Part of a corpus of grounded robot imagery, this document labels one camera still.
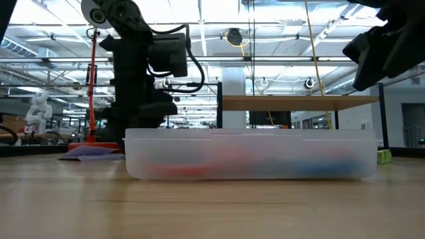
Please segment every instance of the white humanoid robot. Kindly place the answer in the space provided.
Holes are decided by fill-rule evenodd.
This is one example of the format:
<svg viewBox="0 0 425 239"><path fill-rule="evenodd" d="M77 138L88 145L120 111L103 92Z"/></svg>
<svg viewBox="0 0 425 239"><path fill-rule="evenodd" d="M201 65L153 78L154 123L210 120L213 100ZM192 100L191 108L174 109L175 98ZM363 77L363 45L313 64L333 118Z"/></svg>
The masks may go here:
<svg viewBox="0 0 425 239"><path fill-rule="evenodd" d="M27 125L37 124L37 133L44 133L46 131L46 120L50 119L53 115L52 106L47 104L49 95L45 92L36 93L31 99L31 108L27 112L25 120Z"/></svg>

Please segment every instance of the white pillar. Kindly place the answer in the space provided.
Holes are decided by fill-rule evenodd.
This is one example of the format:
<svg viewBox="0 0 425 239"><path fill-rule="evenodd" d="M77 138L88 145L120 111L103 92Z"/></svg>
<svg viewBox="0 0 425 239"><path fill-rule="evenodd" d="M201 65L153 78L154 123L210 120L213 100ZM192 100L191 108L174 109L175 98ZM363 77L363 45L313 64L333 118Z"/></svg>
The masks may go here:
<svg viewBox="0 0 425 239"><path fill-rule="evenodd" d="M245 95L245 73L243 67L223 68L221 71L223 84L223 96L244 96ZM224 129L245 129L246 111L243 112L223 112Z"/></svg>

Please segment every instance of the wooden shelf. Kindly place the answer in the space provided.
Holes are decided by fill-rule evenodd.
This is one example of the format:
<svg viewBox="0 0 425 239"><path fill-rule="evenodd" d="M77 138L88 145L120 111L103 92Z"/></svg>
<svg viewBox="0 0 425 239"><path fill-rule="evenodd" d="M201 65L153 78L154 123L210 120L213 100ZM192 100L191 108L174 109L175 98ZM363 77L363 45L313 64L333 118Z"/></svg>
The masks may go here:
<svg viewBox="0 0 425 239"><path fill-rule="evenodd" d="M335 111L378 101L378 96L223 96L223 110Z"/></svg>

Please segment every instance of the green object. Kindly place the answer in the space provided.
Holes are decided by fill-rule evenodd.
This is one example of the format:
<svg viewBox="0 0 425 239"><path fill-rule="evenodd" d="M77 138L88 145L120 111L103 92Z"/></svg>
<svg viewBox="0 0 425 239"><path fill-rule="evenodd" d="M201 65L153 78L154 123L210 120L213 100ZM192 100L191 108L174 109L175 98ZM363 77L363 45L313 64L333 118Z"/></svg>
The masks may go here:
<svg viewBox="0 0 425 239"><path fill-rule="evenodd" d="M391 151L389 149L378 151L378 164L379 165L391 163L391 161L392 161L392 154L391 154Z"/></svg>

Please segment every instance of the plastic container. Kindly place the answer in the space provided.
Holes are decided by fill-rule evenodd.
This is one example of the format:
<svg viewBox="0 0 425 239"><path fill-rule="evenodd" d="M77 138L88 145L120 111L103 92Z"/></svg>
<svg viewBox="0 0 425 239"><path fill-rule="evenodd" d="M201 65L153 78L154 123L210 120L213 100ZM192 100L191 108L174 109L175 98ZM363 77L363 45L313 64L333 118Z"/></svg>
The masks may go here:
<svg viewBox="0 0 425 239"><path fill-rule="evenodd" d="M138 179L352 179L377 168L365 130L127 129L124 141Z"/></svg>

